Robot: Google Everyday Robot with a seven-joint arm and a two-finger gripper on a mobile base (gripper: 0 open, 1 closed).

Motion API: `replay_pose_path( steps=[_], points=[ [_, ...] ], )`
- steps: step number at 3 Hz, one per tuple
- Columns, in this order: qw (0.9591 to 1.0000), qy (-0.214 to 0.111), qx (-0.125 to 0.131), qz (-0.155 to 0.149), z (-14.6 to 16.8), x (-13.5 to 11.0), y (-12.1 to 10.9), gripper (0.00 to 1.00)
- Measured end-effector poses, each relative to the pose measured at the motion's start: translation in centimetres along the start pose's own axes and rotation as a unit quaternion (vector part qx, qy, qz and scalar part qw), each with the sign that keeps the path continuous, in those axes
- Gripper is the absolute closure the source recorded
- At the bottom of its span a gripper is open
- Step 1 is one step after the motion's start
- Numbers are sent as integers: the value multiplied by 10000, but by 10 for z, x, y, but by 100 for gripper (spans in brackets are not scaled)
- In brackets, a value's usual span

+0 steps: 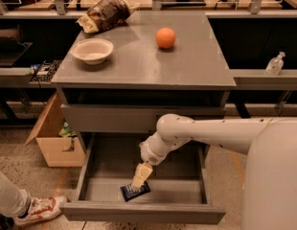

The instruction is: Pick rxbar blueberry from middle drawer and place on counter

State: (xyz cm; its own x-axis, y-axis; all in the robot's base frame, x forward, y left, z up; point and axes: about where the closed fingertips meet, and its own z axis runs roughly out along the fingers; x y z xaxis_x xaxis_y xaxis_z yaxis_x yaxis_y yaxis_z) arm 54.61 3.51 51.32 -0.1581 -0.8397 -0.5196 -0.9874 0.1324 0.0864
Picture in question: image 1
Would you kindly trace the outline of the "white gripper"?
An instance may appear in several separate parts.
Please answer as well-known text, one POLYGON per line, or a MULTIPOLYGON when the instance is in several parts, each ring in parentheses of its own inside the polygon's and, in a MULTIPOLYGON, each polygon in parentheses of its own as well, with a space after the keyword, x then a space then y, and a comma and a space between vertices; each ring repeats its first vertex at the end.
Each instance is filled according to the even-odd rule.
POLYGON ((166 140, 158 132, 151 135, 146 141, 141 142, 140 155, 144 163, 140 163, 135 171, 131 186, 133 189, 139 189, 152 173, 152 166, 158 166, 167 155, 178 150, 184 145, 183 139, 166 140))

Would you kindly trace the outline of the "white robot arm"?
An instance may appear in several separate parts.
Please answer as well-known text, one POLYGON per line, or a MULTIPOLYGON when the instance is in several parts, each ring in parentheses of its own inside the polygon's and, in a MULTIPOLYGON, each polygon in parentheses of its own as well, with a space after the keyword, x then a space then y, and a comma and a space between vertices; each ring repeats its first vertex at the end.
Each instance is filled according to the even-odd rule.
POLYGON ((143 162, 132 188, 140 189, 154 166, 190 141, 247 156, 241 230, 297 230, 297 117, 196 121, 166 114, 140 144, 143 162))

